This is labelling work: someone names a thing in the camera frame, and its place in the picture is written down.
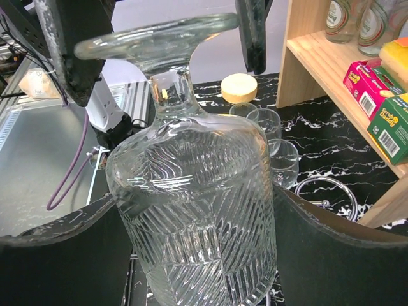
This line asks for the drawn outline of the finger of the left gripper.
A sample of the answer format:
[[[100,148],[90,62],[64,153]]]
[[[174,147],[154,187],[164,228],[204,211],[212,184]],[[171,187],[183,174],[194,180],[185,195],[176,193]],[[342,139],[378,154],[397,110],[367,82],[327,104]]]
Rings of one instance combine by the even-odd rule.
[[[59,84],[76,104],[87,106],[104,61],[80,60],[74,49],[81,41],[113,32],[115,2],[35,1],[34,7]]]
[[[268,1],[235,0],[239,33],[247,72],[260,75],[266,70],[266,18]]]

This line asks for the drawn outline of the round yellow wooden coaster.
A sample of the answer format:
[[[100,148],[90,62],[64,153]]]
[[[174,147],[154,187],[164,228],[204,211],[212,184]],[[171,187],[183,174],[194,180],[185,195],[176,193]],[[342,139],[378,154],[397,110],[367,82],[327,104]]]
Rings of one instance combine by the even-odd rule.
[[[257,92],[257,80],[245,73],[235,73],[221,81],[222,97],[232,104],[251,102]]]

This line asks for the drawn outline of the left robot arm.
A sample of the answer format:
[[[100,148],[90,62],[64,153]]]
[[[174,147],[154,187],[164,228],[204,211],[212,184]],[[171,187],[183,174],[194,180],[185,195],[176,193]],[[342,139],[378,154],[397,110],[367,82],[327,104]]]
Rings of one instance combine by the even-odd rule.
[[[256,75],[266,70],[266,25],[269,1],[236,1],[236,12],[182,18],[133,29],[136,35],[164,34],[165,43],[175,39],[179,27],[184,32],[195,22],[232,20],[240,26],[240,40],[248,72]],[[75,46],[98,36],[122,36],[111,25],[114,1],[35,1],[34,7],[52,59],[59,84],[75,103],[86,109],[98,143],[112,149],[126,139],[132,130],[131,119],[117,104],[102,75],[104,59],[86,63],[74,53]]]

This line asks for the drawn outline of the chrome wine glass rack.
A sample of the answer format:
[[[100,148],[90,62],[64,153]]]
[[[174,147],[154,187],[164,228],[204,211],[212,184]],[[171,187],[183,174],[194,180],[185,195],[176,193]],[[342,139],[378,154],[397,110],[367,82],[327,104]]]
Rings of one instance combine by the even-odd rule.
[[[273,186],[273,205],[278,264],[281,264],[284,259],[283,247],[293,242],[294,238],[300,234],[300,230],[297,229],[293,235],[286,235],[288,231],[284,227],[293,227],[295,222],[293,218],[287,218],[286,213],[284,213],[284,208],[291,203],[289,197],[284,195],[285,191],[296,196],[295,203],[298,203],[301,198],[348,221],[355,222],[358,220],[359,210],[356,196],[350,188],[334,178],[324,176],[309,177],[288,189],[275,184]]]

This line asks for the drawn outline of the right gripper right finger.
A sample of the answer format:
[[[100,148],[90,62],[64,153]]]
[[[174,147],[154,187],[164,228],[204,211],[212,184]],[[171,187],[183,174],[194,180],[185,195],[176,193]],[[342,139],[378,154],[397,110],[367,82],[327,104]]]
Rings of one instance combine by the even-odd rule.
[[[273,187],[286,305],[407,305],[407,237],[348,221]]]

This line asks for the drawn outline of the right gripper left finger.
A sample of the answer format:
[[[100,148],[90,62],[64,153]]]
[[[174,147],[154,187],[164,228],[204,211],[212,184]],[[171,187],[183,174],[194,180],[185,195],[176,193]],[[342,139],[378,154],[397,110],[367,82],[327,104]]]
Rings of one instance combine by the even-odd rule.
[[[131,242],[111,195],[1,237],[1,305],[120,305]]]

